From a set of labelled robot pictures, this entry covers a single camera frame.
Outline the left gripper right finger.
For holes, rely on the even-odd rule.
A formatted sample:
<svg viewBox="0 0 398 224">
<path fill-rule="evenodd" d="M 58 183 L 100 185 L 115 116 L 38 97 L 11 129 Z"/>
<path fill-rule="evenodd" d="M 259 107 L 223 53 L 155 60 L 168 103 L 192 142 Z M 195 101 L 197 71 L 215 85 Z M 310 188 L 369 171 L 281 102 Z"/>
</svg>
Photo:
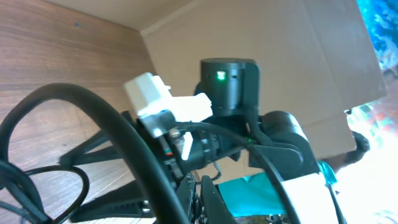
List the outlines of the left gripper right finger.
<svg viewBox="0 0 398 224">
<path fill-rule="evenodd" d="M 237 224 L 211 178 L 201 179 L 201 201 L 207 224 Z"/>
</svg>

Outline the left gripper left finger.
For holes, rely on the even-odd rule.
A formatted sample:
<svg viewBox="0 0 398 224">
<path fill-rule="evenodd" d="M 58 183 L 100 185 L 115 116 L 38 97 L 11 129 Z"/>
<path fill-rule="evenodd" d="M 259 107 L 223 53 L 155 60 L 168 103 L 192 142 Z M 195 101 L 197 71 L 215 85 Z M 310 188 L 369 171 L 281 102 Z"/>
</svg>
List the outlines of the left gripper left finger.
<svg viewBox="0 0 398 224">
<path fill-rule="evenodd" d="M 186 214 L 190 223 L 194 223 L 194 210 L 193 205 L 195 204 L 196 194 L 196 179 L 191 173 L 188 173 L 180 182 L 180 185 L 176 191 L 177 197 L 183 207 L 184 213 Z"/>
</svg>

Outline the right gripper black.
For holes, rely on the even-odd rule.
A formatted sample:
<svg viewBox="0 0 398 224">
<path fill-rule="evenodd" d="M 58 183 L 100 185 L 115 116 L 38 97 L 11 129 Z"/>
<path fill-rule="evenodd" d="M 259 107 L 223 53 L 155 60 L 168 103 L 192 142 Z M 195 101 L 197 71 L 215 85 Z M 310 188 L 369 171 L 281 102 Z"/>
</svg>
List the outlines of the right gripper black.
<svg viewBox="0 0 398 224">
<path fill-rule="evenodd" d="M 205 166 L 205 153 L 203 152 L 201 135 L 198 131 L 192 133 L 193 144 L 188 159 L 180 157 L 176 146 L 167 136 L 154 139 L 144 125 L 133 119 L 128 111 L 121 113 L 141 138 L 149 146 L 157 158 L 172 187 L 177 187 L 185 175 L 193 170 Z M 61 166 L 78 166 L 120 159 L 114 146 L 108 146 L 93 152 L 97 146 L 109 141 L 104 131 L 98 131 L 85 142 L 59 158 Z M 102 218 L 155 218 L 153 211 L 136 180 L 110 191 L 94 200 L 80 206 L 70 217 L 72 223 L 99 220 Z"/>
</svg>

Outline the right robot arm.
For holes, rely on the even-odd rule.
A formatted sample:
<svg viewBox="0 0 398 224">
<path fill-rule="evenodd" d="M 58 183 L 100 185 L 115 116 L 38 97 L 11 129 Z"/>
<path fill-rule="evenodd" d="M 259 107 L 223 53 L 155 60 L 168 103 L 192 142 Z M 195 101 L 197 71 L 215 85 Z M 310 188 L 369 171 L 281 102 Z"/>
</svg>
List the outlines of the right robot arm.
<svg viewBox="0 0 398 224">
<path fill-rule="evenodd" d="M 259 115 L 260 69 L 251 59 L 206 58 L 193 96 L 171 95 L 162 79 L 143 73 L 124 89 L 135 110 L 117 114 L 60 158 L 62 166 L 119 159 L 106 141 L 125 136 L 142 177 L 82 205 L 73 223 L 102 218 L 156 218 L 158 223 L 234 223 L 224 192 L 207 175 L 193 171 L 247 150 L 262 169 L 291 223 L 344 223 L 309 141 L 294 116 Z"/>
</svg>

